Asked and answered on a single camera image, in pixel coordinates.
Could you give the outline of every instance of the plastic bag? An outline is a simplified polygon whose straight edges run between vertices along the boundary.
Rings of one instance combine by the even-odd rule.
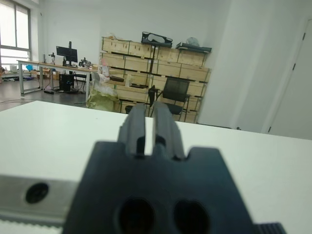
[[[115,103],[119,101],[117,95],[113,96],[108,93],[102,93],[92,89],[87,100],[86,106],[90,109],[102,111],[114,111]]]
[[[96,110],[114,111],[115,103],[119,101],[119,98],[116,90],[105,85],[109,81],[109,70],[104,60],[102,60],[100,72],[102,74],[92,73],[93,87],[86,106]]]

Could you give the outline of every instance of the blue object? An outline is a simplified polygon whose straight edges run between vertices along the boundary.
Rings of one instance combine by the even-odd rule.
[[[34,69],[33,65],[27,65],[26,68],[27,68],[28,71],[32,71]]]

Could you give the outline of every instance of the computer monitor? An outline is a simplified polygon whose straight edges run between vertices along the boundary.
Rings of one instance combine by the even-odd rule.
[[[57,55],[65,56],[67,61],[78,62],[76,49],[57,46]]]

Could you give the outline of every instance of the floor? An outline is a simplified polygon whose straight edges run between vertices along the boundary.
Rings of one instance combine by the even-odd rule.
[[[49,85],[50,80],[44,80],[44,86]],[[59,82],[55,80],[53,82],[55,86],[59,85]],[[81,87],[82,82],[78,81],[78,86]],[[39,87],[38,80],[24,81],[24,89]],[[19,81],[3,81],[0,84],[0,111],[4,111],[16,106],[23,105],[35,100],[54,102],[58,104],[65,104],[71,106],[85,107],[85,94],[65,94],[55,93],[54,95],[46,94],[43,90],[24,94],[24,97],[20,95],[20,83]]]

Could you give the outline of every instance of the office desk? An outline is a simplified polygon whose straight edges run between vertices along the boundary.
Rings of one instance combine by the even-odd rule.
[[[18,77],[19,73],[13,73],[13,72],[6,72],[6,73],[2,73],[2,78],[12,78],[12,77]],[[30,76],[30,72],[29,71],[23,71],[23,76]]]
[[[79,181],[94,143],[116,141],[126,117],[39,101],[2,111],[0,173]],[[152,124],[153,119],[146,118],[148,154],[153,145]],[[279,221],[288,234],[311,233],[312,141],[184,122],[177,125],[186,153],[194,146],[221,151],[254,222]],[[59,231],[0,221],[0,233]]]
[[[53,64],[49,64],[49,63],[43,63],[43,62],[34,62],[34,61],[20,61],[19,62],[19,67],[21,67],[21,65],[35,65],[39,67],[39,71],[40,71],[40,89],[39,88],[30,88],[30,89],[24,89],[24,84],[23,84],[23,74],[21,72],[21,70],[19,70],[19,87],[20,87],[20,93],[21,95],[27,93],[27,92],[33,92],[33,91],[38,91],[38,90],[43,90],[44,86],[43,86],[43,72],[42,69],[44,68],[55,68],[55,69],[62,69],[68,72],[80,72],[80,73],[84,73],[87,78],[86,78],[86,101],[89,97],[89,83],[90,83],[90,75],[91,72],[98,72],[96,70],[90,70],[90,69],[85,69],[85,68],[76,68],[76,67],[65,67],[65,66],[60,66],[60,65],[53,65]],[[53,86],[53,77],[52,77],[52,69],[50,69],[50,85],[52,87],[52,89],[54,89]]]

